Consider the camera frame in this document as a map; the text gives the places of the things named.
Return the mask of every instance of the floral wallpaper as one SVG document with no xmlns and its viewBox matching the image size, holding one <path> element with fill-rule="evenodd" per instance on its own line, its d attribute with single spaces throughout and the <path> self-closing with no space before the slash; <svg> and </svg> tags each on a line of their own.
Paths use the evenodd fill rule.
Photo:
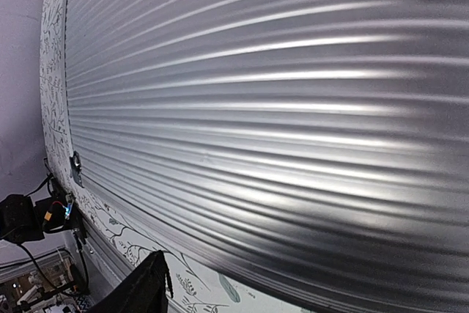
<svg viewBox="0 0 469 313">
<path fill-rule="evenodd" d="M 67 0 L 44 0 L 40 46 L 40 93 L 49 165 L 62 185 L 72 191 L 92 223 L 133 265 L 151 251 L 166 254 L 174 283 L 173 304 L 187 313 L 310 312 L 240 284 L 206 268 L 165 244 L 143 224 L 119 214 L 98 196 L 76 185 L 69 158 L 73 154 L 64 85 L 64 30 Z"/>
</svg>

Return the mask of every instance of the wire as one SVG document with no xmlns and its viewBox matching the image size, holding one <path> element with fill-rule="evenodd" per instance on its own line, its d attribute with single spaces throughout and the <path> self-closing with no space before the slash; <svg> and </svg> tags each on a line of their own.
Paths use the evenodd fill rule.
<svg viewBox="0 0 469 313">
<path fill-rule="evenodd" d="M 70 253 L 70 251 L 68 251 L 66 248 L 58 248 L 58 251 L 62 251 L 62 252 L 65 252 L 66 254 L 68 254 L 70 256 L 70 258 L 73 258 L 72 257 L 72 254 Z M 51 253 L 47 253 L 47 254 L 43 254 L 42 256 L 39 256 L 36 258 L 36 260 L 38 259 L 42 259 L 42 258 L 46 258 L 50 255 L 52 255 L 55 251 L 52 251 Z M 14 267 L 19 267 L 21 265 L 25 265 L 25 264 L 28 264 L 32 262 L 32 260 L 24 260 L 22 262 L 16 262 L 16 263 L 11 263 L 11 264 L 8 264 L 8 265 L 3 265 L 0 267 L 0 270 L 4 270 L 4 269 L 9 269 L 9 268 L 14 268 Z"/>
<path fill-rule="evenodd" d="M 65 208 L 64 204 L 60 201 L 53 201 L 52 205 L 61 205 L 63 208 Z"/>
<path fill-rule="evenodd" d="M 38 192 L 41 188 L 43 188 L 43 187 L 45 186 L 46 183 L 48 183 L 48 182 L 52 179 L 52 177 L 53 177 L 53 175 L 52 175 L 52 174 L 49 174 L 49 175 L 46 177 L 46 179 L 45 179 L 44 181 L 42 181 L 41 184 L 40 184 L 39 186 L 37 186 L 37 188 L 36 188 L 34 191 L 28 193 L 28 194 L 26 195 L 26 197 L 31 196 L 32 194 L 35 194 L 36 192 Z"/>
<path fill-rule="evenodd" d="M 36 267 L 37 271 L 39 272 L 39 274 L 47 281 L 47 283 L 54 289 L 54 290 L 59 290 L 59 288 L 52 284 L 52 281 L 49 280 L 49 278 L 44 274 L 43 270 L 41 269 L 41 267 L 39 266 L 39 264 L 37 264 L 37 261 L 36 259 L 34 258 L 34 256 L 31 254 L 31 252 L 23 245 L 20 245 L 18 244 L 18 247 L 21 248 L 23 251 L 26 252 L 26 254 L 28 254 L 28 257 L 31 258 L 31 261 L 33 262 L 34 266 Z M 67 297 L 77 297 L 79 295 L 74 295 L 74 294 L 70 294 L 70 293 L 66 293 L 66 292 L 62 292 L 63 295 L 66 295 Z"/>
<path fill-rule="evenodd" d="M 81 259 L 81 264 L 83 264 L 83 270 L 85 272 L 85 286 L 88 289 L 89 288 L 89 273 L 88 273 L 88 267 L 86 266 L 85 258 L 83 256 L 83 251 L 80 251 L 80 259 Z"/>
<path fill-rule="evenodd" d="M 51 190 L 51 181 L 47 182 L 47 191 L 51 197 L 53 197 L 52 190 Z"/>
<path fill-rule="evenodd" d="M 14 228 L 12 230 L 10 230 L 9 232 L 7 232 L 5 235 L 1 236 L 0 237 L 0 240 L 4 240 L 6 237 L 8 237 L 8 235 L 10 235 L 12 232 L 14 232 L 17 228 Z"/>
</svg>

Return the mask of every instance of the corrugated metal sheet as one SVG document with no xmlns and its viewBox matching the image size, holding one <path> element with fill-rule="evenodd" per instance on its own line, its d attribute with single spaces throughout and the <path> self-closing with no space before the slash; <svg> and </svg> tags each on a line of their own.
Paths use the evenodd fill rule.
<svg viewBox="0 0 469 313">
<path fill-rule="evenodd" d="M 466 312 L 468 0 L 68 0 L 84 182 L 309 308 Z"/>
</svg>

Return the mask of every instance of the black cable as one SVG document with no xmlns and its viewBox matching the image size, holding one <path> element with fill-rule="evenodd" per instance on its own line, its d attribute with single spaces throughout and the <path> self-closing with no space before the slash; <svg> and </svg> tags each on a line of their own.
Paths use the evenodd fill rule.
<svg viewBox="0 0 469 313">
<path fill-rule="evenodd" d="M 68 254 L 70 256 L 70 258 L 72 258 L 72 254 L 70 253 L 70 251 L 68 251 L 67 249 L 65 248 L 58 248 L 59 251 L 62 251 L 62 252 L 65 252 L 66 254 Z M 47 253 L 47 254 L 43 254 L 42 256 L 39 256 L 36 258 L 36 260 L 39 260 L 39 259 L 42 259 L 42 258 L 46 258 L 50 255 L 52 255 L 53 252 L 51 253 Z M 14 267 L 19 267 L 21 265 L 25 265 L 25 264 L 28 264 L 32 262 L 32 260 L 24 260 L 22 262 L 16 262 L 16 263 L 11 263 L 11 264 L 8 264 L 8 265 L 3 265 L 0 267 L 0 270 L 4 270 L 4 269 L 9 269 L 9 268 L 14 268 Z"/>
<path fill-rule="evenodd" d="M 58 234 L 59 232 L 63 232 L 65 230 L 68 230 L 68 228 L 66 228 L 65 226 L 63 227 L 59 227 L 58 229 L 54 229 L 54 230 L 47 230 L 47 229 L 44 229 L 43 228 L 43 231 L 46 233 L 46 234 Z"/>
<path fill-rule="evenodd" d="M 85 272 L 85 286 L 86 289 L 89 289 L 89 273 L 88 267 L 86 266 L 85 257 L 83 256 L 83 251 L 80 251 L 81 264 L 83 265 L 83 270 Z"/>
<path fill-rule="evenodd" d="M 41 269 L 41 267 L 39 266 L 39 264 L 37 264 L 37 261 L 36 259 L 34 258 L 34 256 L 31 254 L 31 252 L 23 245 L 20 245 L 20 244 L 17 244 L 17 246 L 19 248 L 21 248 L 23 251 L 26 252 L 26 254 L 28 254 L 29 258 L 31 258 L 31 261 L 33 262 L 34 266 L 36 267 L 37 271 L 39 272 L 39 274 L 47 281 L 47 283 L 54 289 L 54 290 L 59 290 L 59 288 L 52 284 L 52 281 L 49 280 L 49 278 L 44 274 L 43 270 Z M 79 295 L 74 295 L 74 294 L 70 294 L 70 293 L 66 293 L 66 292 L 61 292 L 61 294 L 63 295 L 66 295 L 67 297 L 78 297 Z"/>
<path fill-rule="evenodd" d="M 47 182 L 47 191 L 51 197 L 53 197 L 52 190 L 51 190 L 51 180 Z"/>
<path fill-rule="evenodd" d="M 43 188 L 43 187 L 45 186 L 46 183 L 49 182 L 49 180 L 50 180 L 52 177 L 53 177 L 53 175 L 52 175 L 52 174 L 49 174 L 49 175 L 46 177 L 46 179 L 45 179 L 44 181 L 42 181 L 41 184 L 40 184 L 34 191 L 28 193 L 28 194 L 26 195 L 26 197 L 31 196 L 32 194 L 35 194 L 36 192 L 38 192 L 41 188 Z"/>
<path fill-rule="evenodd" d="M 0 237 L 0 240 L 4 240 L 6 237 L 8 237 L 9 234 L 13 233 L 15 230 L 16 230 L 16 228 L 14 228 L 13 230 L 10 230 L 10 231 L 7 232 L 5 235 L 1 236 L 1 237 Z"/>
</svg>

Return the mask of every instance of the black bag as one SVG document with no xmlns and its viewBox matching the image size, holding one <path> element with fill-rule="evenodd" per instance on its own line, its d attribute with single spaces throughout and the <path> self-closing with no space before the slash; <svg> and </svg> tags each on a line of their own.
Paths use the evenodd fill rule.
<svg viewBox="0 0 469 313">
<path fill-rule="evenodd" d="M 173 298 L 164 254 L 162 251 L 153 252 L 88 313 L 167 313 L 166 280 Z"/>
</svg>

